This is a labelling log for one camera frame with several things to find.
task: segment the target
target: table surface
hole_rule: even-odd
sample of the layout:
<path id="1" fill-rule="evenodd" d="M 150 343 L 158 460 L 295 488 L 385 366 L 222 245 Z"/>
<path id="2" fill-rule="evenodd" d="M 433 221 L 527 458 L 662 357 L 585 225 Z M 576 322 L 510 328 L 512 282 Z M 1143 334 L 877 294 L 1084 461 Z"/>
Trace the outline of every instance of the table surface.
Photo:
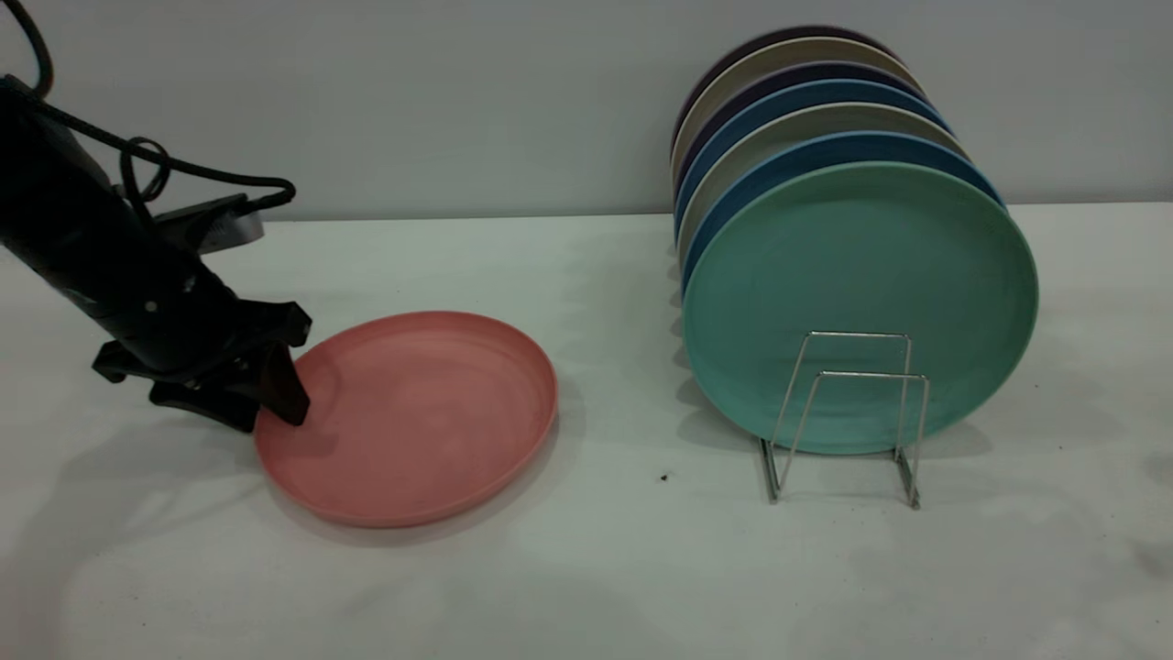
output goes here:
<path id="1" fill-rule="evenodd" d="M 101 329 L 0 257 L 0 658 L 1166 659 L 1173 654 L 1173 204 L 1012 209 L 1033 342 L 893 464 L 755 445 L 680 343 L 666 216 L 318 222 L 208 257 L 299 301 L 311 345 L 374 317 L 501 318 L 561 417 L 487 505 L 411 530 L 316 519 L 249 437 L 89 370 Z"/>

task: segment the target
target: metal bracket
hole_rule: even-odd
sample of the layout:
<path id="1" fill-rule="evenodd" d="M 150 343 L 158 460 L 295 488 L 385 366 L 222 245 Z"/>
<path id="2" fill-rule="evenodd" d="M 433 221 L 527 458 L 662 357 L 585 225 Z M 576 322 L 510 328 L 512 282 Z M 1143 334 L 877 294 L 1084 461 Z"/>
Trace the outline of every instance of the metal bracket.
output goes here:
<path id="1" fill-rule="evenodd" d="M 799 428 L 794 433 L 794 441 L 791 443 L 789 453 L 786 456 L 786 465 L 782 468 L 781 476 L 779 476 L 778 463 L 774 458 L 774 444 L 778 441 L 778 431 L 782 428 L 786 408 L 789 406 L 791 395 L 794 393 L 794 382 L 798 380 L 799 369 L 802 367 L 802 359 L 806 358 L 807 345 L 811 343 L 812 338 L 902 340 L 904 342 L 904 370 L 901 374 L 876 372 L 820 372 L 818 376 L 815 376 L 814 383 L 811 386 L 811 394 L 807 395 L 806 406 L 802 408 L 802 417 L 799 420 Z M 807 333 L 806 338 L 802 339 L 801 348 L 799 348 L 798 360 L 794 361 L 794 372 L 791 374 L 791 382 L 786 387 L 786 395 L 782 397 L 782 406 L 778 413 L 778 421 L 774 423 L 774 433 L 768 441 L 765 438 L 758 438 L 758 443 L 761 449 L 762 463 L 765 464 L 766 488 L 769 494 L 771 504 L 777 504 L 782 497 L 782 489 L 786 487 L 786 476 L 791 472 L 791 464 L 794 462 L 794 455 L 798 453 L 799 442 L 802 440 L 802 431 L 806 429 L 807 419 L 811 415 L 811 407 L 814 403 L 814 397 L 819 393 L 819 385 L 826 379 L 880 379 L 901 381 L 900 416 L 896 422 L 896 443 L 893 448 L 893 461 L 896 462 L 896 468 L 900 470 L 900 477 L 904 485 L 904 492 L 908 496 L 908 505 L 913 509 L 920 509 L 921 492 L 916 487 L 916 475 L 921 464 L 921 441 L 924 440 L 924 420 L 929 408 L 929 379 L 923 375 L 909 374 L 911 365 L 913 340 L 908 335 L 890 333 L 830 333 L 818 332 L 818 329 L 816 332 Z M 908 400 L 909 381 L 920 381 L 923 383 L 921 415 L 916 429 L 916 441 L 913 443 L 911 464 L 909 464 L 908 461 L 908 454 L 906 451 L 907 448 L 902 444 L 904 438 L 904 408 Z"/>

